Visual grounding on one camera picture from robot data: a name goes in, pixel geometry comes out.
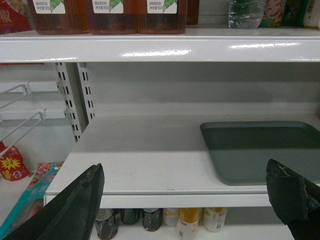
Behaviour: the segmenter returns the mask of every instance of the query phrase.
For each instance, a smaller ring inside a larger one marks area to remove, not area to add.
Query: product label
[[[195,221],[193,223],[188,223],[179,219],[176,226],[178,237],[182,240],[195,239],[197,229],[198,229],[198,221]]]
[[[147,0],[148,14],[176,14],[178,0]]]
[[[65,14],[64,0],[33,0],[37,14]]]
[[[123,14],[124,0],[92,0],[95,14]]]
[[[204,225],[211,232],[218,232],[225,224],[227,209],[224,207],[216,207],[204,210]]]
[[[164,208],[163,221],[166,225],[175,227],[178,220],[178,208]]]
[[[320,17],[320,1],[310,0],[304,15],[304,26],[317,28]]]

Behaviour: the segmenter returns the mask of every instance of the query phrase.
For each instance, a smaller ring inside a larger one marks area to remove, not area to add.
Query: water bottle
[[[266,0],[230,0],[228,22],[232,29],[255,29],[261,23]]]

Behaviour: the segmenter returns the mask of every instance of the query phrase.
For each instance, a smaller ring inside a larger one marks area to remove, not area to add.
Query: colorful package
[[[5,149],[6,146],[1,141],[0,153]],[[15,146],[0,158],[0,173],[4,179],[9,181],[18,181],[31,174],[24,165],[24,158]]]
[[[285,0],[266,0],[260,27],[280,27],[285,13]]]
[[[50,183],[62,166],[62,162],[40,163],[29,186],[23,192],[2,226],[0,239],[18,228],[44,207],[44,196]]]
[[[0,34],[30,30],[22,0],[0,0]]]

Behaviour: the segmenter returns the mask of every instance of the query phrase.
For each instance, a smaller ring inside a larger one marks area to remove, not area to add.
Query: amber liquid
[[[148,13],[147,0],[136,0],[140,34],[183,34],[187,23],[187,0],[178,0],[176,14]]]
[[[178,218],[185,223],[192,224],[199,220],[199,216],[199,207],[186,207],[178,209]]]
[[[137,32],[133,0],[123,0],[123,13],[94,13],[92,0],[86,0],[91,34],[120,35]]]
[[[199,18],[199,1],[200,0],[188,0],[186,24],[196,25]]]
[[[41,35],[70,35],[89,32],[85,0],[64,0],[65,14],[37,14],[33,0],[27,0],[34,27]]]

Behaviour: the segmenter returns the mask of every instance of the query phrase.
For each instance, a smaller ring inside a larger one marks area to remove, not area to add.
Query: bottle label
[[[225,224],[227,208],[206,207],[204,209],[204,225],[211,232],[218,232]]]
[[[123,14],[124,0],[92,0],[95,14]]]
[[[157,211],[159,208],[143,208],[143,210],[147,213],[153,213]]]
[[[65,14],[64,0],[33,0],[37,14]]]
[[[193,240],[195,239],[198,229],[198,220],[193,223],[188,223],[178,219],[176,226],[178,237],[182,240]]]
[[[178,220],[178,208],[164,208],[163,221],[166,225],[175,227]]]
[[[178,0],[146,0],[148,14],[176,14]]]

